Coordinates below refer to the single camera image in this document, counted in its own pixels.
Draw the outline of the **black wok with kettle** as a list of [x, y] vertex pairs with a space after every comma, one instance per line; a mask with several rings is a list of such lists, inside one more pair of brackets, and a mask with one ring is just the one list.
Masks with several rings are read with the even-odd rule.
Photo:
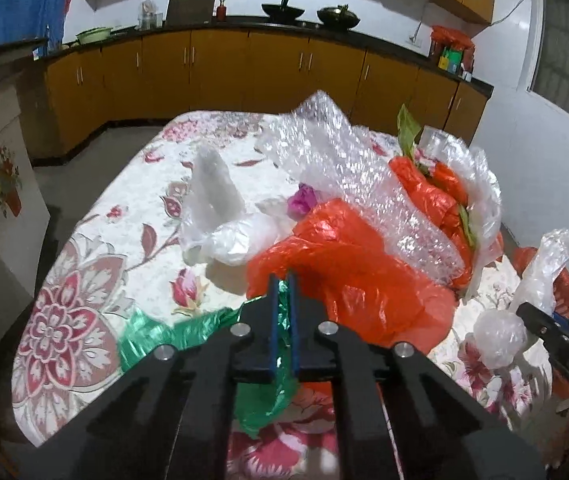
[[298, 21], [305, 12], [304, 9], [290, 6], [289, 0], [280, 0], [279, 3], [263, 3], [262, 10], [271, 21], [283, 24]]

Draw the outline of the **orange bag on counter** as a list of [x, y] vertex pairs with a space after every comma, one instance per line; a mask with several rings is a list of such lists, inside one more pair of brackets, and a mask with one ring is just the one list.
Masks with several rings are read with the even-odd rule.
[[464, 32], [442, 25], [431, 28], [429, 60], [447, 73], [466, 76], [475, 65], [475, 44]]

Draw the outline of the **dark cutting board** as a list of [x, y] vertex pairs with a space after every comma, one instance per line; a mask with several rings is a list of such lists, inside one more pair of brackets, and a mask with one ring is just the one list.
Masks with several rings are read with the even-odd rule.
[[204, 24], [213, 18], [215, 0], [168, 0], [166, 27]]

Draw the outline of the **floral tablecloth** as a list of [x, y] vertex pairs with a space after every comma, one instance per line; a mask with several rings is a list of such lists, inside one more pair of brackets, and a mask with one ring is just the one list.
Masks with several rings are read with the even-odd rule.
[[[39, 289], [13, 361], [13, 415], [28, 442], [43, 444], [120, 377], [116, 344], [133, 314], [173, 325], [242, 304], [240, 266], [193, 266], [182, 258], [181, 206], [205, 143], [225, 160], [249, 211], [283, 214], [298, 185], [255, 147], [269, 122], [250, 113], [176, 117], [76, 224]], [[509, 259], [486, 268], [478, 293], [458, 306], [452, 330], [430, 356], [545, 460], [557, 460], [569, 400], [558, 396], [547, 351], [535, 344], [512, 368], [492, 372], [471, 340], [479, 314], [506, 307], [519, 281]]]

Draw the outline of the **red bottle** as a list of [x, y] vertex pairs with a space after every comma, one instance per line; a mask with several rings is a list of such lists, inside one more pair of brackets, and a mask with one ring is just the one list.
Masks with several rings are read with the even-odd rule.
[[219, 0], [218, 6], [216, 8], [216, 21], [225, 22], [227, 16], [227, 8], [225, 0]]

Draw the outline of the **white plastic bag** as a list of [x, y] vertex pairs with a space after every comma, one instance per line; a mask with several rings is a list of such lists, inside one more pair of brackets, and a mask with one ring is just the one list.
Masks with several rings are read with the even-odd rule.
[[198, 148], [178, 230], [185, 263], [243, 266], [284, 240], [293, 227], [281, 198], [261, 200], [254, 210], [246, 208], [219, 152], [208, 144]]

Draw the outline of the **green plastic bag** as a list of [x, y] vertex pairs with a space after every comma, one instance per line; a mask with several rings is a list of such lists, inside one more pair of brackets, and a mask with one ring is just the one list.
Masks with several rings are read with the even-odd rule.
[[[291, 370], [288, 284], [278, 280], [271, 289], [277, 292], [278, 297], [276, 376], [268, 385], [239, 385], [234, 406], [234, 418], [252, 437], [281, 415], [299, 390], [299, 383]], [[117, 341], [121, 369], [127, 372], [160, 344], [170, 344], [178, 351], [199, 346], [216, 330], [240, 322], [245, 309], [245, 306], [237, 310], [225, 307], [172, 326], [155, 321], [137, 309]]]

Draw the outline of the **glass jar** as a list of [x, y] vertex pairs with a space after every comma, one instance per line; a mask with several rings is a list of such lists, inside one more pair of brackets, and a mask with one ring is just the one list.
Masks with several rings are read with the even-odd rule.
[[156, 29], [163, 25], [163, 13], [158, 10], [154, 0], [140, 3], [138, 25], [140, 30]]

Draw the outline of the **wooden lower kitchen cabinets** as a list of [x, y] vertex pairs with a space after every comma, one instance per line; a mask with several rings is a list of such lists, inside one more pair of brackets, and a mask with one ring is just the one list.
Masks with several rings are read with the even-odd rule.
[[324, 91], [355, 125], [394, 133], [406, 108], [422, 125], [475, 136], [492, 87], [359, 34], [200, 28], [75, 48], [18, 83], [34, 160], [65, 160], [106, 127], [159, 124], [194, 110], [279, 114]]

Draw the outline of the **clear bubble wrap sheet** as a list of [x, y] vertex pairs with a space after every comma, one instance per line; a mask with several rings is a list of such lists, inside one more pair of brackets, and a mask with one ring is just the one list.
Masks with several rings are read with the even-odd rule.
[[370, 137], [324, 91], [271, 118], [256, 147], [290, 177], [341, 198], [382, 237], [385, 252], [449, 285], [463, 270], [453, 243], [413, 204]]

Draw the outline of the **green basin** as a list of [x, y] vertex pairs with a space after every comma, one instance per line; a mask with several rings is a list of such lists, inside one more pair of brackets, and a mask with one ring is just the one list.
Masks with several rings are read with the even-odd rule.
[[79, 32], [76, 39], [79, 44], [94, 44], [109, 39], [111, 32], [111, 27], [94, 27]]

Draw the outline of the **clear plastic bag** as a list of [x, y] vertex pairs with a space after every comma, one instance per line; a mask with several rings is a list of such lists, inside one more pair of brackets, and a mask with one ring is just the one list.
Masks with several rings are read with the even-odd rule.
[[517, 311], [521, 304], [531, 304], [535, 313], [552, 315], [556, 307], [554, 281], [568, 260], [569, 229], [545, 233], [509, 306], [501, 310], [485, 310], [479, 315], [473, 326], [473, 338], [487, 368], [509, 367], [518, 354], [533, 344], [533, 337]]

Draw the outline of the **black wok with lid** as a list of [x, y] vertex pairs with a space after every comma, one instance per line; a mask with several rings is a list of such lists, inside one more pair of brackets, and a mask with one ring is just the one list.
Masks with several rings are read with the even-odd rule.
[[332, 30], [350, 30], [361, 21], [347, 4], [344, 6], [326, 6], [319, 9], [316, 14], [321, 24]]

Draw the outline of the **orange bag with green wrapper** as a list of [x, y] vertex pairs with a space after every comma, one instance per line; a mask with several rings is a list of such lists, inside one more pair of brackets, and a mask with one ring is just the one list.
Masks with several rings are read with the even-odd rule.
[[444, 233], [463, 268], [452, 288], [474, 295], [485, 266], [501, 258], [501, 188], [485, 151], [443, 130], [420, 126], [406, 106], [396, 117], [402, 154], [390, 167], [413, 204]]

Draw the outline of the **large orange plastic bag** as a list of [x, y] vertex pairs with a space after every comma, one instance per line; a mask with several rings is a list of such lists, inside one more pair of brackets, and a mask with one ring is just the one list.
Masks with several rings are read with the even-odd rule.
[[429, 353], [452, 329], [455, 294], [387, 254], [381, 235], [343, 200], [316, 206], [290, 236], [252, 258], [246, 296], [265, 295], [269, 275], [288, 273], [329, 320], [370, 344], [405, 340]]

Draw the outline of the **orange trash bag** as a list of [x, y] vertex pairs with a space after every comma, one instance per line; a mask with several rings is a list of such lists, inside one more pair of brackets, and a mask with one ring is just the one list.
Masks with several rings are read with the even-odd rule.
[[[517, 247], [510, 256], [519, 276], [523, 275], [525, 268], [535, 256], [537, 249], [534, 247]], [[554, 297], [556, 299], [555, 312], [564, 318], [569, 318], [569, 271], [562, 270], [554, 281]], [[569, 382], [561, 376], [559, 370], [553, 367], [553, 393], [561, 400], [569, 399]]]

